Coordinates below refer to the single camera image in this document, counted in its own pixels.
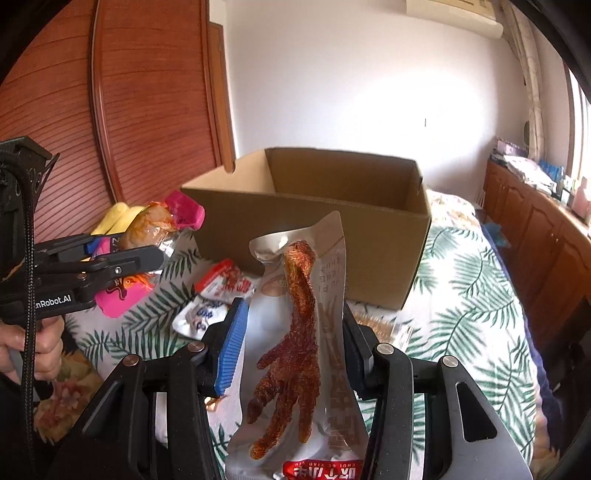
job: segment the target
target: yellow snack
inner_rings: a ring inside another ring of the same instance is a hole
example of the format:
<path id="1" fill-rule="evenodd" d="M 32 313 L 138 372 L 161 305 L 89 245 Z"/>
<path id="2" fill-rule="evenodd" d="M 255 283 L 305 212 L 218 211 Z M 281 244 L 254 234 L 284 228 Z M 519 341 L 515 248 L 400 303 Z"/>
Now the yellow snack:
<path id="1" fill-rule="evenodd" d="M 113 233 L 123 233 L 127 230 L 127 227 L 131 225 L 131 222 L 134 221 L 135 217 L 138 216 L 138 213 L 144 210 L 145 207 L 138 206 L 138 207 L 130 207 L 125 211 L 121 217 L 115 222 L 114 226 L 107 232 L 109 235 Z"/>
<path id="2" fill-rule="evenodd" d="M 97 227 L 92 231 L 91 235 L 104 235 L 110 229 L 113 228 L 114 224 L 121 218 L 121 216 L 129 210 L 129 207 L 124 202 L 115 203 L 97 225 Z"/>

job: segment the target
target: air conditioner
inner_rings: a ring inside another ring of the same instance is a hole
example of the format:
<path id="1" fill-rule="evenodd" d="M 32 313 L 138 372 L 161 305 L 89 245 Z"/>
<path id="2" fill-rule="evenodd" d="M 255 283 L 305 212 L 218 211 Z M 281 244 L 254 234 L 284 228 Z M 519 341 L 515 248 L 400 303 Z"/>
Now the air conditioner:
<path id="1" fill-rule="evenodd" d="M 478 33 L 501 38 L 503 25 L 496 21 L 491 0 L 406 0 L 407 15 L 426 18 Z"/>

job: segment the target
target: white snack package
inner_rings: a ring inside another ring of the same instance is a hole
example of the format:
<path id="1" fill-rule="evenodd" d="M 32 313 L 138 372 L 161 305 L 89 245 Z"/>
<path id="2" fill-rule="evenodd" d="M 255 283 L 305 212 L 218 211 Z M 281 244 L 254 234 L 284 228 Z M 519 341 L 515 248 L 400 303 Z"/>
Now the white snack package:
<path id="1" fill-rule="evenodd" d="M 207 327 L 222 322 L 227 313 L 228 305 L 224 302 L 206 300 L 197 295 L 174 318 L 172 328 L 185 337 L 201 340 Z"/>
<path id="2" fill-rule="evenodd" d="M 265 265 L 251 300 L 228 480 L 358 480 L 368 435 L 345 367 L 339 212 L 250 243 Z"/>

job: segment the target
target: blue item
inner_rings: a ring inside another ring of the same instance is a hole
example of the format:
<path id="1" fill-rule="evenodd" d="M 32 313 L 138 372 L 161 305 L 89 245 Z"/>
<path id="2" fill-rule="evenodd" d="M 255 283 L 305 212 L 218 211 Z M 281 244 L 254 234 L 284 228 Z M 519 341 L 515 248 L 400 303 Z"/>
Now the blue item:
<path id="1" fill-rule="evenodd" d="M 103 239 L 104 235 L 99 235 L 98 237 L 96 237 L 92 242 L 87 243 L 84 246 L 84 251 L 88 254 L 88 255 L 92 255 L 94 253 L 94 251 L 96 250 L 96 247 L 99 246 L 100 241 Z"/>
<path id="2" fill-rule="evenodd" d="M 483 229 L 486 230 L 486 232 L 489 234 L 489 236 L 491 237 L 491 240 L 493 240 L 496 247 L 500 247 L 500 248 L 511 247 L 511 244 L 507 241 L 507 239 L 501 233 L 501 226 L 500 225 L 498 225 L 497 223 L 489 222 L 489 223 L 484 223 L 482 226 L 483 226 Z"/>
<path id="3" fill-rule="evenodd" d="M 238 363 L 238 356 L 240 355 L 242 343 L 244 342 L 248 321 L 248 305 L 243 299 L 237 298 L 234 300 L 232 308 L 230 308 L 224 322 L 231 320 L 232 317 L 232 326 L 226 334 L 226 339 L 220 348 L 217 358 L 217 377 L 213 388 L 220 397 L 224 395 L 226 389 L 232 384 L 236 364 Z"/>
<path id="4" fill-rule="evenodd" d="M 542 169 L 542 171 L 548 175 L 552 181 L 559 183 L 560 180 L 564 177 L 564 167 L 557 167 L 555 165 L 551 165 L 550 163 L 546 162 L 546 160 L 540 160 L 538 165 Z"/>

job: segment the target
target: curtain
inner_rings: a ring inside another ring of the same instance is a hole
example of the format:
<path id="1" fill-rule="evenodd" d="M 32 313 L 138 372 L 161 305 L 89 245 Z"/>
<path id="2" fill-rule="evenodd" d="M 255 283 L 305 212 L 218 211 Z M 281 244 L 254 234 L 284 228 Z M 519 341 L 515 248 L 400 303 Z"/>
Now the curtain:
<path id="1" fill-rule="evenodd" d="M 501 0 L 501 6 L 509 24 L 527 87 L 530 109 L 529 156 L 533 160 L 539 161 L 545 156 L 545 135 L 542 119 L 542 84 L 538 48 L 535 44 L 534 33 L 529 19 L 508 0 Z"/>

